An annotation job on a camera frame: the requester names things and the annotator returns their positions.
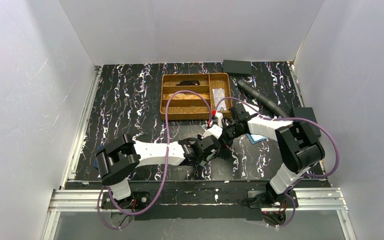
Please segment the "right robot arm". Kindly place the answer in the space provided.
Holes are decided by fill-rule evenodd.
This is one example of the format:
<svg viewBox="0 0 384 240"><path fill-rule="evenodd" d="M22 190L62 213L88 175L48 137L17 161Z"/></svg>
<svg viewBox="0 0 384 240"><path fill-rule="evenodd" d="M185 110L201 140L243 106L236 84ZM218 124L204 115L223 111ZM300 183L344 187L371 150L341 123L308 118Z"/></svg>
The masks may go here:
<svg viewBox="0 0 384 240"><path fill-rule="evenodd" d="M242 135L260 135L277 142L282 164L266 186L266 195L277 197L291 188L313 165L325 157L325 151L311 124L306 121L269 120L242 103L229 109L232 122L222 128L222 146L230 146Z"/></svg>

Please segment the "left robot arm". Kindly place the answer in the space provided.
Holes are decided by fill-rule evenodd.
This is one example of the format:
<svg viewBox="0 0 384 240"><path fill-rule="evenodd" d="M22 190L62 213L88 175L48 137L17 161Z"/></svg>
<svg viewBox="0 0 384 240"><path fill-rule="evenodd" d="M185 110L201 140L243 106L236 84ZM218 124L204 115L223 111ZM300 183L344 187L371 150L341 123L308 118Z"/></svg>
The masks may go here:
<svg viewBox="0 0 384 240"><path fill-rule="evenodd" d="M203 166L220 153L221 134L222 128L214 125L198 137L170 144L135 141L130 134L124 134L96 151L101 183L110 187L116 200L128 198L131 196L128 176L135 168L162 164Z"/></svg>

